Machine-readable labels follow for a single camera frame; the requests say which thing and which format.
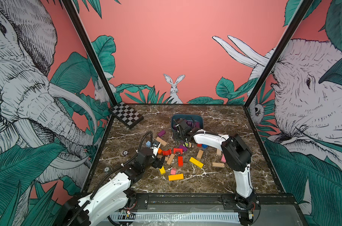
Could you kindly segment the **teal plastic storage bin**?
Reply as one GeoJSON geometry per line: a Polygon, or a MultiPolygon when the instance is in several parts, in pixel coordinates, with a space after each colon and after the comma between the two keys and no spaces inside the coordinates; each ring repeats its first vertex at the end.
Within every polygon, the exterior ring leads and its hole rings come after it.
{"type": "Polygon", "coordinates": [[[203,118],[200,115],[188,115],[188,114],[175,114],[171,118],[171,129],[176,131],[176,122],[179,119],[184,119],[187,121],[187,124],[192,128],[203,129],[203,118]]]}

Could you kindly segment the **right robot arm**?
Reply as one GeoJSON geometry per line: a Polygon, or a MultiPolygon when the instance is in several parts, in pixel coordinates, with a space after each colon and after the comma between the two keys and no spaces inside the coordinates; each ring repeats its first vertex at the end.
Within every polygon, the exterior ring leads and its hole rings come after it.
{"type": "Polygon", "coordinates": [[[173,122],[177,135],[185,143],[194,142],[221,150],[227,165],[234,171],[237,196],[243,199],[252,197],[254,191],[250,174],[252,152],[239,134],[221,135],[192,128],[187,124],[187,120],[182,118],[173,122]]]}

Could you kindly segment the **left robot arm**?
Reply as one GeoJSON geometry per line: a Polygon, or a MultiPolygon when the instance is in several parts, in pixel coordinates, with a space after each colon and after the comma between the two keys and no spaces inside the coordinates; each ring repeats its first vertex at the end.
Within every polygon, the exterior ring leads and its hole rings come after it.
{"type": "Polygon", "coordinates": [[[142,147],[148,135],[153,139],[153,133],[148,131],[141,139],[137,154],[103,177],[92,193],[66,202],[53,225],[96,226],[114,212],[135,206],[136,193],[130,187],[149,167],[162,168],[165,159],[157,158],[158,146],[142,147]]]}

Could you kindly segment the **red curved brick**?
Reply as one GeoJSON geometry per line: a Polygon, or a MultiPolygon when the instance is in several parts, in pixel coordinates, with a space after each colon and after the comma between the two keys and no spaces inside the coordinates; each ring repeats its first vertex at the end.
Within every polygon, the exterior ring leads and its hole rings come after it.
{"type": "Polygon", "coordinates": [[[167,151],[162,151],[162,155],[163,156],[169,156],[169,155],[171,155],[172,154],[172,150],[171,149],[169,149],[169,150],[167,150],[167,151]]]}

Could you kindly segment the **purple long brick lower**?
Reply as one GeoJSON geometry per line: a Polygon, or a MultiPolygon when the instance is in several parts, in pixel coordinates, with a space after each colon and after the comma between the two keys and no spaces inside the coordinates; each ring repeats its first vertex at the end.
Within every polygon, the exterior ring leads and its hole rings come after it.
{"type": "Polygon", "coordinates": [[[183,152],[187,152],[188,148],[185,147],[184,145],[179,145],[179,148],[181,148],[183,150],[183,152]]]}

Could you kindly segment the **pink small brick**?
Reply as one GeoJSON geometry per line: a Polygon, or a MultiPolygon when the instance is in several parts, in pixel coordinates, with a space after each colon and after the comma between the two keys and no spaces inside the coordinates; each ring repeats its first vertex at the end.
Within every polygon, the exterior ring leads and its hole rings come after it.
{"type": "Polygon", "coordinates": [[[176,168],[172,168],[171,169],[171,175],[176,175],[177,169],[176,168]]]}

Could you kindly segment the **red arch brick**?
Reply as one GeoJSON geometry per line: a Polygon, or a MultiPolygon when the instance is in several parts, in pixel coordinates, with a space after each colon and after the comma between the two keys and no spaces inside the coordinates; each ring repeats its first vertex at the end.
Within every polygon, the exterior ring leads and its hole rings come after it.
{"type": "Polygon", "coordinates": [[[174,148],[173,154],[183,154],[183,149],[182,148],[174,148]]]}

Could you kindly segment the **purple rectangular brick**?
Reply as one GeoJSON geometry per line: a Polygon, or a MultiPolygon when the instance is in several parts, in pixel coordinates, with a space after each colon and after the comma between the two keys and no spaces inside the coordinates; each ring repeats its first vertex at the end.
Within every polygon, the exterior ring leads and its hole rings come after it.
{"type": "Polygon", "coordinates": [[[162,131],[160,131],[158,134],[157,134],[157,136],[158,137],[162,137],[162,136],[164,136],[166,134],[166,131],[165,130],[162,130],[162,131]]]}

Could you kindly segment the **yellow tilted long brick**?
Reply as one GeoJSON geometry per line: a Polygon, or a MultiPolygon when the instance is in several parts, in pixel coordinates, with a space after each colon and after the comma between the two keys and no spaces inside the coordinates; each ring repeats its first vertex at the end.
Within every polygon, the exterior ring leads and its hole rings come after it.
{"type": "Polygon", "coordinates": [[[193,165],[199,167],[199,168],[203,168],[204,164],[201,163],[200,161],[198,161],[197,159],[191,157],[190,160],[189,160],[193,165]]]}

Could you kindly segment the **natural wood right plank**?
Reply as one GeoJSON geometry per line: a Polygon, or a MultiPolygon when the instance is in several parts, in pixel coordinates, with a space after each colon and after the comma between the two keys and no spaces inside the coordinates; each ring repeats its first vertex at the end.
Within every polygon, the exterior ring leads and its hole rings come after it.
{"type": "Polygon", "coordinates": [[[215,163],[215,162],[213,162],[212,166],[216,167],[216,168],[225,168],[225,164],[224,163],[215,163]]]}

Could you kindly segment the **pink right brick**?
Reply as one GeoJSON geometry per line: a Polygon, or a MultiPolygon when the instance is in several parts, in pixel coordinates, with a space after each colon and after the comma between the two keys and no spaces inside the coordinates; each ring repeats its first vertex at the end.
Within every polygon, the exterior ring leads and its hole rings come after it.
{"type": "Polygon", "coordinates": [[[221,162],[222,163],[226,163],[226,159],[225,159],[225,155],[224,154],[222,155],[221,162]]]}

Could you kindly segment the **black white chessboard box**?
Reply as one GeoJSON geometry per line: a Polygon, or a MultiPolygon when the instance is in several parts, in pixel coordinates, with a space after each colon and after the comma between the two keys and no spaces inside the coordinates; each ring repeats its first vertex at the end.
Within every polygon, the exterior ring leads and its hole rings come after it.
{"type": "Polygon", "coordinates": [[[132,129],[144,119],[142,114],[124,102],[116,104],[110,111],[111,114],[128,129],[132,129]]]}

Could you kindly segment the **black frame post left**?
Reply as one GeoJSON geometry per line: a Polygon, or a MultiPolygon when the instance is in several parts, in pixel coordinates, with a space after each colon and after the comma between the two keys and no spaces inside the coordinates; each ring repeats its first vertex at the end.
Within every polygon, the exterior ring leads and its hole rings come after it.
{"type": "Polygon", "coordinates": [[[91,41],[89,40],[88,35],[86,34],[86,31],[82,25],[82,22],[78,16],[78,13],[76,11],[75,5],[73,3],[73,1],[69,1],[69,0],[62,0],[62,3],[78,33],[78,36],[80,37],[80,40],[86,50],[86,53],[88,54],[88,56],[90,57],[90,60],[95,68],[95,71],[97,72],[97,75],[99,76],[106,92],[107,95],[112,103],[112,105],[116,105],[117,101],[116,98],[109,86],[109,82],[105,77],[103,68],[100,64],[100,61],[94,51],[93,45],[91,43],[91,41]]]}

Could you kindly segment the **black frame post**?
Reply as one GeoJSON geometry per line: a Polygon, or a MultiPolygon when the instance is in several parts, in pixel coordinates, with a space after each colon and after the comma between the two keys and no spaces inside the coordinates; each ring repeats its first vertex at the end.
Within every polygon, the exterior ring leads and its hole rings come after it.
{"type": "Polygon", "coordinates": [[[268,78],[269,74],[271,73],[272,68],[274,67],[277,60],[280,58],[281,54],[285,50],[288,42],[294,35],[295,31],[297,30],[298,26],[300,25],[301,21],[303,20],[305,14],[309,10],[313,2],[314,2],[313,0],[304,0],[304,1],[301,1],[300,4],[298,5],[296,12],[294,13],[289,25],[287,26],[286,31],[284,32],[282,38],[280,39],[278,45],[276,46],[273,55],[271,56],[267,65],[265,66],[250,96],[248,97],[247,101],[243,105],[244,109],[249,108],[249,106],[251,105],[252,100],[255,98],[255,96],[257,95],[257,92],[260,90],[261,86],[264,84],[265,80],[268,78]]]}
{"type": "Polygon", "coordinates": [[[107,95],[112,103],[112,105],[116,105],[117,101],[116,98],[109,86],[109,82],[105,77],[103,68],[100,64],[100,61],[94,51],[93,45],[91,43],[91,41],[89,40],[88,35],[86,34],[86,31],[82,25],[82,22],[78,16],[78,13],[76,11],[75,5],[73,3],[73,1],[69,1],[69,0],[62,0],[62,3],[78,33],[78,36],[80,37],[80,40],[86,50],[86,53],[88,54],[88,56],[90,57],[90,60],[95,68],[95,71],[97,72],[97,75],[99,76],[106,92],[107,95]]]}

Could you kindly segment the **black frame post right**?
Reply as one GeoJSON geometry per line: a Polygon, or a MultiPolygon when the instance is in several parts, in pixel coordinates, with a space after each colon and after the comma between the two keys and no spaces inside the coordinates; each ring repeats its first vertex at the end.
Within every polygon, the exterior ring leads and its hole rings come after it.
{"type": "Polygon", "coordinates": [[[271,56],[267,65],[265,66],[250,96],[248,97],[247,101],[243,105],[244,109],[249,108],[249,106],[251,105],[252,100],[255,98],[255,96],[257,95],[257,92],[260,90],[261,86],[264,84],[265,80],[268,78],[269,74],[271,73],[272,68],[274,67],[277,60],[280,58],[281,54],[285,50],[288,42],[294,35],[295,31],[297,30],[298,26],[300,25],[301,21],[303,20],[305,14],[309,10],[313,2],[314,2],[313,0],[304,0],[304,1],[301,1],[300,4],[298,5],[296,12],[294,13],[289,25],[287,26],[286,31],[284,32],[282,38],[280,39],[278,45],[276,46],[273,55],[271,56]]]}

